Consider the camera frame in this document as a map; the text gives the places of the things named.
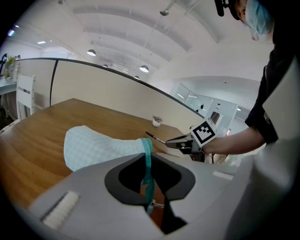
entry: cubicle divider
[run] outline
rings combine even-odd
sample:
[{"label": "cubicle divider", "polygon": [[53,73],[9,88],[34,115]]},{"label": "cubicle divider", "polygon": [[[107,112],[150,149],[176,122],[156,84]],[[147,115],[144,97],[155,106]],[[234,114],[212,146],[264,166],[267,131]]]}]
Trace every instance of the cubicle divider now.
[{"label": "cubicle divider", "polygon": [[160,116],[164,124],[184,133],[203,121],[199,113],[170,95],[113,69],[67,59],[20,62],[21,74],[37,76],[35,102],[42,108],[77,98],[144,119]]}]

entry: person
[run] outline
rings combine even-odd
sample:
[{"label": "person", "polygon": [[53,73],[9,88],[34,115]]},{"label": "person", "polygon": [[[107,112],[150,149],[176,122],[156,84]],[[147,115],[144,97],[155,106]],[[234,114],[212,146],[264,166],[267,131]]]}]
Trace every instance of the person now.
[{"label": "person", "polygon": [[229,0],[232,16],[243,21],[260,35],[270,35],[274,49],[270,53],[268,65],[263,76],[258,97],[245,123],[248,128],[226,137],[217,137],[204,145],[205,154],[243,154],[278,139],[276,131],[263,109],[263,103],[276,88],[288,70],[299,49],[293,32],[297,30],[297,14],[291,5],[273,0]]}]

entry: face mask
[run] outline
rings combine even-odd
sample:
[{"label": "face mask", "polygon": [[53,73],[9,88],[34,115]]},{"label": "face mask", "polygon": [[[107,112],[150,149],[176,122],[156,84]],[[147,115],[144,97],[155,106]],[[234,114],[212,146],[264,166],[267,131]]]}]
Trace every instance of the face mask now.
[{"label": "face mask", "polygon": [[273,18],[268,10],[257,0],[248,0],[246,6],[246,21],[254,31],[264,35],[272,30]]}]

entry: brown tabletop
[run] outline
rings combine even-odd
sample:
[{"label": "brown tabletop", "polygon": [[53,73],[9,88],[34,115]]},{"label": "brown tabletop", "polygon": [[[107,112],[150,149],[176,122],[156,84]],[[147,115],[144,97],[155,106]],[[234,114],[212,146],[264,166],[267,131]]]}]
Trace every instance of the brown tabletop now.
[{"label": "brown tabletop", "polygon": [[[27,208],[72,172],[63,155],[65,135],[82,125],[122,140],[148,137],[145,131],[163,140],[182,135],[177,128],[156,128],[150,120],[74,98],[43,109],[0,135],[0,180],[13,203]],[[151,140],[154,152],[164,152],[163,144]]]}]

